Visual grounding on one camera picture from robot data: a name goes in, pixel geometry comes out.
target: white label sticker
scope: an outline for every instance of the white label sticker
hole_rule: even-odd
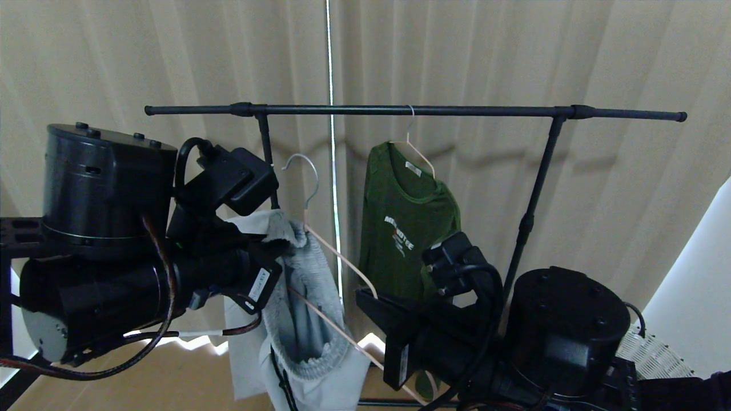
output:
[[[421,169],[413,165],[411,162],[406,162],[406,168],[416,173],[417,176],[421,177]]]
[[[401,351],[401,365],[398,367],[398,384],[403,385],[406,382],[406,375],[409,370],[409,346],[405,346]]]
[[[264,291],[264,286],[267,284],[268,279],[269,271],[266,271],[264,268],[259,270],[257,279],[254,280],[254,285],[251,286],[251,291],[249,291],[249,297],[252,300],[259,301],[259,297],[262,295],[262,291]]]

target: white woven basket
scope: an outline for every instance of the white woven basket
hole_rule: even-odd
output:
[[[637,335],[640,327],[632,328],[622,339],[617,356],[635,362],[637,378],[694,377],[694,372],[675,351],[649,333],[643,339]]]

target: black metal frame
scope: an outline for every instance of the black metal frame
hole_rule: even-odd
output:
[[[502,106],[409,106],[409,105],[258,105],[250,102],[238,102],[231,105],[211,106],[145,106],[148,116],[159,114],[231,114],[240,117],[255,117],[259,122],[262,136],[264,158],[273,164],[269,135],[268,116],[274,115],[351,115],[351,116],[478,116],[478,117],[551,117],[553,122],[548,133],[545,150],[541,158],[536,181],[528,203],[528,208],[520,221],[518,238],[510,260],[504,293],[510,294],[515,274],[518,271],[520,257],[528,242],[528,236],[534,225],[534,212],[545,182],[548,167],[553,156],[553,149],[561,133],[561,126],[566,120],[585,118],[636,118],[648,120],[666,120],[683,122],[687,118],[685,112],[615,110],[593,108],[586,105],[570,105],[556,107],[502,107]],[[272,208],[279,208],[276,193],[271,197]],[[12,315],[13,302],[10,292],[10,270],[5,268],[10,259],[3,258],[0,271],[0,351],[12,352]],[[367,404],[376,403],[389,406],[418,407],[415,401],[382,401],[363,399]]]

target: shirt neck tag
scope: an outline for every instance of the shirt neck tag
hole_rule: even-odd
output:
[[[411,162],[406,162],[406,168],[413,171],[417,176],[421,177],[421,169],[413,165]]]

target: clothes hanger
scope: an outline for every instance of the clothes hanger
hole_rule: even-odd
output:
[[[414,125],[414,120],[416,119],[416,113],[414,112],[414,107],[413,107],[413,106],[409,105],[409,108],[410,108],[410,109],[412,109],[412,120],[411,120],[411,122],[409,123],[409,126],[408,126],[408,127],[406,128],[406,141],[389,141],[389,143],[391,143],[391,144],[397,144],[397,143],[398,143],[398,144],[406,144],[406,145],[408,145],[409,147],[413,148],[413,149],[414,149],[414,151],[416,151],[416,154],[419,154],[419,157],[421,157],[421,159],[422,159],[422,160],[424,160],[424,162],[425,162],[425,163],[426,163],[426,164],[427,164],[427,165],[429,166],[429,168],[431,169],[431,176],[432,176],[433,178],[436,178],[436,173],[434,172],[434,166],[433,166],[433,165],[431,165],[431,162],[429,162],[429,160],[428,160],[428,159],[427,159],[427,158],[426,158],[426,157],[424,156],[424,154],[421,154],[421,151],[419,151],[419,149],[418,149],[418,148],[416,148],[416,147],[415,147],[415,146],[414,146],[414,145],[413,145],[413,144],[411,143],[411,138],[410,138],[410,135],[409,135],[410,133],[409,133],[409,132],[411,131],[411,127],[412,127],[412,126]]]
[[[361,270],[359,270],[353,263],[351,263],[347,258],[345,258],[345,256],[340,254],[338,252],[338,250],[336,250],[327,241],[325,241],[319,234],[315,233],[312,230],[312,228],[309,226],[309,224],[307,223],[307,213],[308,213],[308,209],[309,209],[309,205],[310,205],[310,200],[312,200],[312,197],[315,196],[315,194],[317,193],[317,190],[319,189],[319,175],[317,174],[317,167],[315,167],[315,164],[312,162],[312,160],[310,160],[309,157],[307,157],[306,155],[300,154],[300,153],[295,153],[292,156],[289,156],[287,163],[281,169],[286,170],[287,168],[289,168],[289,165],[292,163],[292,160],[295,157],[300,157],[301,159],[304,159],[305,161],[307,161],[307,163],[310,164],[310,167],[312,168],[312,171],[314,172],[314,175],[315,175],[315,190],[312,192],[312,194],[310,194],[307,197],[307,200],[305,200],[305,210],[304,210],[304,218],[303,218],[305,231],[312,234],[321,244],[326,246],[330,251],[335,253],[335,255],[337,255],[338,258],[343,260],[350,268],[352,268],[353,271],[355,271],[355,273],[368,285],[368,288],[371,289],[371,293],[373,293],[373,297],[375,299],[378,299],[378,293],[376,292],[376,288],[373,286],[373,283],[371,282],[371,280],[369,280],[368,277],[366,277],[366,275],[363,274],[363,272]],[[325,313],[320,311],[313,303],[311,303],[307,298],[305,298],[304,295],[300,294],[297,290],[295,290],[294,288],[292,288],[290,286],[287,286],[287,289],[292,294],[296,295],[300,300],[302,300],[310,309],[312,309],[312,311],[315,312],[315,314],[317,314],[320,318],[322,318],[330,327],[332,327],[335,331],[337,331],[340,335],[342,335],[353,347],[355,347],[356,350],[358,350],[362,354],[364,354],[369,360],[371,360],[371,362],[373,364],[375,364],[378,368],[380,368],[381,371],[384,371],[384,367],[383,367],[382,363],[380,363],[374,356],[372,356],[364,348],[362,348],[360,345],[358,345],[358,343],[355,342],[355,340],[351,336],[349,336],[348,333],[346,333],[342,328],[340,328],[340,326],[338,326],[337,324],[335,324],[335,322],[333,322],[330,318],[328,318],[327,315],[325,315]],[[427,375],[427,378],[429,379],[429,383],[431,384],[431,390],[432,390],[431,392],[433,393],[434,396],[436,396],[436,392],[438,391],[437,387],[436,387],[436,381],[435,381],[434,377],[431,375],[431,373],[429,373],[429,372],[425,372],[425,373]],[[424,400],[424,398],[422,398],[421,395],[415,393],[409,387],[406,387],[404,385],[401,387],[401,389],[404,390],[406,393],[408,393],[411,397],[413,397],[421,405],[427,404],[427,401]]]

